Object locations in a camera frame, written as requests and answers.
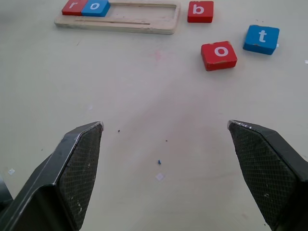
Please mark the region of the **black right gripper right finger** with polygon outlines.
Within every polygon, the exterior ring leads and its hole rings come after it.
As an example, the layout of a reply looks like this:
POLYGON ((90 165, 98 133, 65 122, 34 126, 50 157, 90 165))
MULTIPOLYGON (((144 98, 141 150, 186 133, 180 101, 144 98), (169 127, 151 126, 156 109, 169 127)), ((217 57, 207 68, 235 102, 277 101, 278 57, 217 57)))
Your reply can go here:
POLYGON ((308 161, 276 131, 228 122, 245 183, 271 231, 308 231, 308 161))

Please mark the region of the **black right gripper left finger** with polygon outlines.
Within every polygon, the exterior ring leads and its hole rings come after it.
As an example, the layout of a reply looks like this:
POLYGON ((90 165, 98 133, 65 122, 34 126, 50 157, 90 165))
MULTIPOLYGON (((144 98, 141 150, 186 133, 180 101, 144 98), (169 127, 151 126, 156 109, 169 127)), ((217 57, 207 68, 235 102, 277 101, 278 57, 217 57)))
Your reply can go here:
POLYGON ((0 231, 80 231, 94 188, 103 122, 66 133, 0 214, 0 231))

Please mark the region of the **red letter tile o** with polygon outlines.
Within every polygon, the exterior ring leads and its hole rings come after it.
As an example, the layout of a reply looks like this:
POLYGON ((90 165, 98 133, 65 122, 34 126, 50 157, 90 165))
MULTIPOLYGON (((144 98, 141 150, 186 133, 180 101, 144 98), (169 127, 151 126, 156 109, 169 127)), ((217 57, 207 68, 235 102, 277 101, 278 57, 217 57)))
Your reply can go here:
POLYGON ((203 44, 201 56, 206 71, 233 68, 237 63, 236 53, 229 41, 203 44))

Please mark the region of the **blue letter tile t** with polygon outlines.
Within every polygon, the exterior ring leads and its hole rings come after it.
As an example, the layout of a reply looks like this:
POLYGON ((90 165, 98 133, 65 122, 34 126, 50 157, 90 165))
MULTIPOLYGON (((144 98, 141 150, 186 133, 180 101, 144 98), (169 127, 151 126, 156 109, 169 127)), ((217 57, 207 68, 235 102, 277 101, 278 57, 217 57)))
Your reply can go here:
POLYGON ((272 55, 277 47, 279 33, 279 28, 250 25, 246 33, 243 49, 272 55))

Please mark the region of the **red letter tile b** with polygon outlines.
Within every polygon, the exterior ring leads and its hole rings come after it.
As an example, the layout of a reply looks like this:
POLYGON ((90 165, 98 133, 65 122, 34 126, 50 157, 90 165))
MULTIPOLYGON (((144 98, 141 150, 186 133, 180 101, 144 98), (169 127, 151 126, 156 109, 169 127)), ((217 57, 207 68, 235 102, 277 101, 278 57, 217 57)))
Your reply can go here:
POLYGON ((214 16, 213 1, 190 1, 187 21, 189 23, 211 23, 214 16))

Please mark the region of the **red letter tile r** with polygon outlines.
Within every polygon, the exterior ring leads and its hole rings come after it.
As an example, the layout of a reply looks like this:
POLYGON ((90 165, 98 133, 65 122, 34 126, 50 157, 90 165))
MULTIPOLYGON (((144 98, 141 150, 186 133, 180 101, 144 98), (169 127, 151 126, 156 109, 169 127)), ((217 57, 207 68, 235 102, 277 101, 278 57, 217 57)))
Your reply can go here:
POLYGON ((62 9, 62 15, 81 16, 81 11, 87 2, 88 0, 68 0, 62 9))

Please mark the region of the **blue letter tile o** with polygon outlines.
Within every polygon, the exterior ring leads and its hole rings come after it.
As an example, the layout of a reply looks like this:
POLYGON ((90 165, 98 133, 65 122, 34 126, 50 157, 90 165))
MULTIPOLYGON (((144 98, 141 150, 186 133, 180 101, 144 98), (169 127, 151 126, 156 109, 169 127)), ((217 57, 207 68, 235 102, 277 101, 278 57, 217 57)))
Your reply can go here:
POLYGON ((105 17, 110 9, 108 0, 88 0, 81 11, 82 16, 105 17))

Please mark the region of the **light wooden letter tray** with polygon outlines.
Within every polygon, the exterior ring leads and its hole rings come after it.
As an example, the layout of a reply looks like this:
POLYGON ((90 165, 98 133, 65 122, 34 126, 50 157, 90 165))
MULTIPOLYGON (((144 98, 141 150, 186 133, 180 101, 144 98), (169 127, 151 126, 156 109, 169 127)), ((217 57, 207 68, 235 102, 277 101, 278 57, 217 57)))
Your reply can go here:
POLYGON ((180 3, 168 0, 110 0, 105 17, 60 14, 58 27, 171 35, 180 15, 180 3))

